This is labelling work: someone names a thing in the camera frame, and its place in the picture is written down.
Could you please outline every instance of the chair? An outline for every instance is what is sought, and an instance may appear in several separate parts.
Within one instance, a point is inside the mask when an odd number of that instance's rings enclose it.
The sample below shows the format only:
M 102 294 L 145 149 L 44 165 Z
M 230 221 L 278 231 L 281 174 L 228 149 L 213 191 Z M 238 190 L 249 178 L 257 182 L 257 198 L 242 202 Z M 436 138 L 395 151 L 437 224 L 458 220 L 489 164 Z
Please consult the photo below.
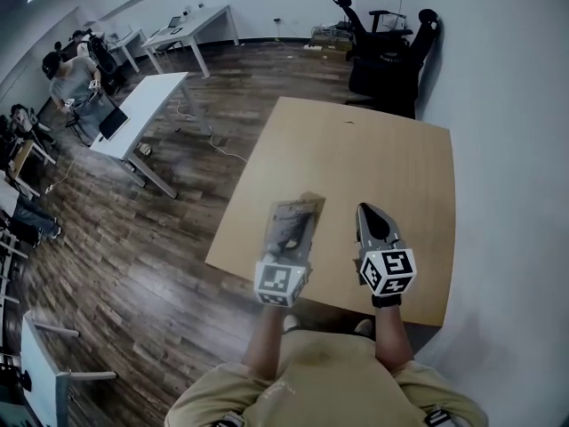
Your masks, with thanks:
M 351 31 L 355 38 L 354 55 L 367 57 L 369 55 L 376 55 L 378 52 L 401 52 L 408 48 L 409 43 L 403 38 L 405 35 L 412 35 L 413 31 L 405 30 L 390 30 L 386 32 L 378 32 L 377 27 L 380 17 L 386 14 L 394 14 L 399 18 L 406 19 L 403 14 L 389 12 L 385 10 L 370 11 L 373 16 L 372 32 L 365 30 L 361 20 L 357 17 L 354 10 L 351 9 L 351 0 L 333 0 L 348 16 L 351 22 Z
M 45 348 L 38 329 L 68 337 L 78 337 L 75 330 L 36 323 L 28 311 L 21 325 L 21 373 L 29 376 L 30 385 L 24 387 L 24 396 L 42 425 L 68 425 L 68 388 L 72 381 L 110 380 L 115 372 L 75 373 L 61 372 Z
M 438 15 L 419 12 L 421 27 L 411 46 L 402 52 L 377 52 L 354 59 L 349 90 L 371 97 L 346 104 L 370 106 L 376 110 L 415 118 L 414 103 L 419 96 L 419 73 L 431 45 L 439 34 Z
M 150 36 L 150 39 L 153 38 L 153 37 L 156 35 L 156 33 L 158 33 L 159 31 L 160 31 L 160 30 L 157 30 L 156 32 L 154 32 L 154 33 Z M 180 43 L 182 49 L 185 49 L 184 44 L 183 44 L 181 41 L 175 41 L 175 42 L 173 42 L 173 43 L 162 44 L 162 45 L 159 45 L 158 47 L 155 47 L 155 48 L 153 49 L 153 52 L 154 52 L 155 54 L 157 54 L 156 58 L 158 59 L 158 61 L 160 61 L 160 57 L 159 57 L 159 56 L 160 56 L 161 54 L 166 57 L 166 59 L 168 60 L 168 63 L 170 63 L 170 66 L 172 67 L 172 71 L 174 71 L 174 66 L 173 66 L 173 64 L 172 64 L 172 61 L 170 60 L 170 57 L 168 56 L 168 50 L 169 50 L 170 48 L 174 47 L 177 43 Z

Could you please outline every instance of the desk leg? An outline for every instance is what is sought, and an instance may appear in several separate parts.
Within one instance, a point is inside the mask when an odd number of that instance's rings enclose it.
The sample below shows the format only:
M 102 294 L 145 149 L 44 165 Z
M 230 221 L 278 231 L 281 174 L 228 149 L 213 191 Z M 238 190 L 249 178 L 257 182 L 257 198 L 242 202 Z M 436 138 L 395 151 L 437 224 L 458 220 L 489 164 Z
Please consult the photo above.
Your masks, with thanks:
M 140 73 L 140 68 L 136 64 L 136 61 L 134 61 L 134 59 L 132 58 L 131 53 L 128 52 L 128 49 L 126 49 L 126 46 L 123 46 L 122 49 L 123 49 L 123 54 L 125 55 L 126 59 L 131 63 L 132 67 L 134 68 L 134 71 Z
M 154 68 L 156 68 L 156 71 L 158 72 L 159 75 L 163 75 L 164 70 L 162 69 L 162 67 L 160 66 L 160 64 L 156 61 L 156 59 L 154 58 L 154 54 L 152 53 L 152 50 L 150 48 L 146 48 L 145 49 L 147 56 L 150 58 L 150 61 L 152 62 L 152 64 L 154 65 Z
M 128 160 L 135 165 L 140 171 L 146 175 L 152 182 L 154 182 L 159 189 L 161 189 L 164 193 L 166 193 L 169 197 L 173 197 L 174 199 L 178 196 L 178 192 L 170 187 L 165 181 L 160 179 L 154 171 L 152 171 L 146 164 L 138 158 L 133 153 L 128 155 Z
M 133 179 L 138 185 L 140 185 L 141 187 L 144 187 L 146 185 L 146 182 L 143 179 L 141 179 L 138 175 L 130 171 L 121 160 L 117 160 L 116 158 L 113 157 L 109 158 L 112 160 L 113 163 L 115 163 L 115 165 L 120 167 L 126 173 L 126 175 L 128 175 L 131 179 Z
M 32 143 L 32 149 L 35 149 L 38 153 L 44 156 L 45 159 L 49 160 L 52 164 L 55 165 L 55 160 L 51 158 L 49 155 L 45 153 L 41 147 L 39 147 L 35 142 Z
M 74 329 L 65 329 L 63 327 L 51 326 L 49 324 L 36 323 L 35 321 L 34 321 L 34 326 L 37 329 L 43 329 L 44 331 L 55 332 L 56 334 L 65 335 L 67 337 L 79 336 L 79 331 L 76 331 Z
M 231 36 L 233 37 L 233 43 L 235 43 L 235 46 L 239 46 L 239 36 L 237 36 L 237 29 L 235 27 L 235 22 L 233 21 L 233 15 L 231 14 L 231 8 L 228 8 L 228 10 L 226 11 L 226 14 L 228 16 L 229 30 L 231 31 Z
M 0 294 L 0 299 L 4 299 L 5 301 L 10 301 L 13 303 L 20 303 L 20 301 L 18 299 L 16 299 L 15 297 L 11 297 L 11 296 L 5 295 L 5 294 Z
M 181 92 L 184 94 L 184 97 L 186 98 L 186 101 L 188 102 L 188 109 L 189 112 L 197 118 L 197 122 L 200 124 L 200 126 L 202 127 L 202 133 L 209 136 L 210 134 L 212 134 L 212 129 L 209 127 L 209 125 L 207 124 L 207 122 L 205 122 L 205 117 L 202 114 L 200 108 L 197 106 L 196 102 L 194 101 L 194 99 L 192 98 L 191 93 L 189 92 L 188 89 L 188 85 L 186 84 L 182 84 L 181 86 Z
M 192 51 L 194 51 L 194 55 L 196 56 L 197 63 L 199 63 L 200 68 L 204 73 L 204 77 L 210 76 L 210 70 L 207 69 L 207 66 L 204 62 L 204 57 L 202 57 L 202 53 L 199 52 L 199 47 L 197 47 L 196 39 L 191 36 L 189 39 L 189 45 L 192 46 Z
M 162 109 L 162 115 L 168 121 L 168 123 L 174 129 L 175 132 L 178 132 L 180 130 L 180 126 L 174 121 L 174 119 L 172 118 L 172 114 L 170 114 L 170 112 L 168 111 L 168 109 L 166 109 L 165 106 L 164 109 Z
M 22 252 L 19 252 L 18 250 L 16 250 L 15 248 L 12 248 L 11 246 L 8 246 L 7 244 L 5 244 L 4 242 L 0 241 L 0 246 L 4 247 L 6 250 L 8 250 L 8 252 L 10 253 L 16 253 L 19 254 L 22 258 L 27 259 L 28 255 L 24 254 Z
M 114 380 L 115 378 L 116 378 L 115 372 L 91 372 L 91 373 L 71 372 L 69 374 L 69 379 L 72 381 Z
M 29 193 L 32 195 L 36 195 L 39 197 L 39 193 L 31 188 L 27 183 L 25 183 L 19 176 L 16 177 L 16 182 L 19 183 L 22 187 L 24 187 Z

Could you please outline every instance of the white table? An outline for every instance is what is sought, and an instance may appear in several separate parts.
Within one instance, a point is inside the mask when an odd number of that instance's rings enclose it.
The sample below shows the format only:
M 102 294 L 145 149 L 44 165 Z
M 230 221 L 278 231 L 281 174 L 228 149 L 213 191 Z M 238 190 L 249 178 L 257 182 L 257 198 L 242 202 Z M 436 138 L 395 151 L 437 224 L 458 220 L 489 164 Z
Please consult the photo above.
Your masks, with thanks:
M 207 66 L 205 65 L 204 62 L 204 58 L 202 57 L 202 54 L 199 52 L 195 36 L 202 28 L 207 26 L 213 20 L 220 17 L 222 14 L 226 15 L 229 24 L 229 29 L 231 30 L 231 35 L 233 37 L 233 42 L 235 43 L 235 46 L 238 46 L 239 38 L 237 36 L 235 22 L 233 21 L 233 16 L 231 15 L 231 9 L 229 8 L 229 5 L 226 4 L 225 6 L 216 6 L 214 8 L 202 8 L 197 12 L 191 12 L 188 15 L 188 18 L 177 27 L 181 28 L 181 30 L 175 35 L 172 35 L 172 32 L 175 30 L 175 28 L 172 28 L 163 35 L 152 36 L 147 40 L 145 44 L 142 45 L 142 47 L 146 51 L 146 54 L 150 58 L 150 61 L 152 61 L 152 63 L 154 64 L 156 71 L 158 71 L 158 73 L 160 73 L 161 75 L 164 73 L 164 70 L 154 58 L 152 49 L 157 48 L 158 46 L 161 46 L 163 44 L 177 43 L 187 38 L 189 45 L 192 46 L 192 51 L 194 51 L 194 55 L 196 55 L 197 62 L 199 63 L 199 66 L 204 72 L 204 77 L 209 77 L 210 71 L 209 69 L 207 69 Z
M 170 125 L 178 130 L 180 128 L 172 116 L 165 109 L 170 98 L 179 90 L 183 92 L 189 106 L 189 112 L 197 117 L 202 126 L 202 133 L 209 135 L 211 130 L 201 116 L 199 107 L 194 103 L 184 80 L 188 73 L 172 73 L 168 75 L 147 76 L 121 104 L 120 109 L 130 118 L 109 140 L 99 133 L 91 150 L 109 156 L 141 187 L 145 182 L 135 173 L 124 167 L 121 160 L 128 160 L 146 175 L 158 188 L 170 197 L 178 193 L 158 177 L 140 158 L 134 150 L 148 125 L 154 120 L 156 114 L 162 112 Z
M 21 372 L 28 372 L 31 391 L 24 396 L 42 425 L 61 427 L 68 424 L 68 388 L 71 381 L 112 380 L 115 372 L 76 373 L 61 372 L 39 335 L 39 330 L 51 331 L 67 337 L 78 337 L 76 330 L 38 324 L 31 311 L 21 324 Z
M 0 231 L 0 239 L 2 239 L 2 237 L 7 238 L 7 244 L 5 244 L 0 240 L 0 246 L 8 250 L 0 269 L 0 280 L 1 280 L 0 281 L 0 327 L 2 328 L 2 330 L 4 330 L 4 306 L 6 304 L 6 301 L 20 303 L 20 301 L 15 297 L 6 295 L 6 293 L 8 292 L 8 283 L 11 282 L 10 268 L 12 266 L 12 254 L 16 253 L 19 254 L 20 256 L 23 255 L 25 259 L 27 259 L 28 256 L 14 249 L 14 247 L 18 243 L 18 239 L 12 234 L 10 234 L 10 232 L 8 232 L 7 230 Z M 3 334 L 0 334 L 0 347 L 3 346 L 4 346 L 4 338 Z M 0 360 L 2 361 L 2 363 L 4 363 L 5 362 L 4 356 L 0 356 Z
M 144 41 L 144 42 L 147 41 L 146 37 L 142 33 L 142 30 L 137 30 L 135 32 L 132 32 L 130 35 L 128 35 L 124 39 L 121 39 L 119 41 L 109 40 L 109 42 L 111 44 L 114 44 L 117 48 L 120 48 L 123 51 L 123 54 L 126 57 L 126 59 L 131 63 L 132 67 L 134 68 L 134 71 L 136 71 L 137 73 L 140 73 L 140 69 L 139 69 L 138 65 L 136 64 L 136 62 L 134 61 L 134 58 L 131 56 L 131 53 L 129 52 L 129 50 L 126 47 L 134 38 L 136 38 L 138 36 L 140 36 L 142 41 Z

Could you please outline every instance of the black wristband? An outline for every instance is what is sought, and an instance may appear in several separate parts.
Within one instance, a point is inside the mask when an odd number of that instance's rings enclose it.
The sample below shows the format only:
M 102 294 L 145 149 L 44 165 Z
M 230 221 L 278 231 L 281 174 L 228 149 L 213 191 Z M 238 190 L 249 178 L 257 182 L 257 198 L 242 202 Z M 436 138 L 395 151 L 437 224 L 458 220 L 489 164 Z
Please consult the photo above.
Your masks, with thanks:
M 401 294 L 386 295 L 384 297 L 372 295 L 372 304 L 376 309 L 401 305 Z

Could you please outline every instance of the computer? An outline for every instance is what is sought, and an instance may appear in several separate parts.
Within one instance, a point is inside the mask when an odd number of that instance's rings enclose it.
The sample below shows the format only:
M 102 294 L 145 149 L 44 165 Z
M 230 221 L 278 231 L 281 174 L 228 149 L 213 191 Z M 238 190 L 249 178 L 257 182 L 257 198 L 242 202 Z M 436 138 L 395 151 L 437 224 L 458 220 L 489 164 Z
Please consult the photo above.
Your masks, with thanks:
M 129 120 L 129 117 L 120 108 L 114 108 L 99 124 L 99 131 L 105 139 L 110 140 Z
M 170 31 L 172 31 L 173 28 L 178 27 L 178 24 L 180 24 L 180 19 L 181 16 L 176 16 L 173 17 L 172 20 L 170 20 L 170 23 L 168 24 L 168 27 L 163 28 L 162 30 L 160 30 L 157 34 L 158 35 L 164 35 Z

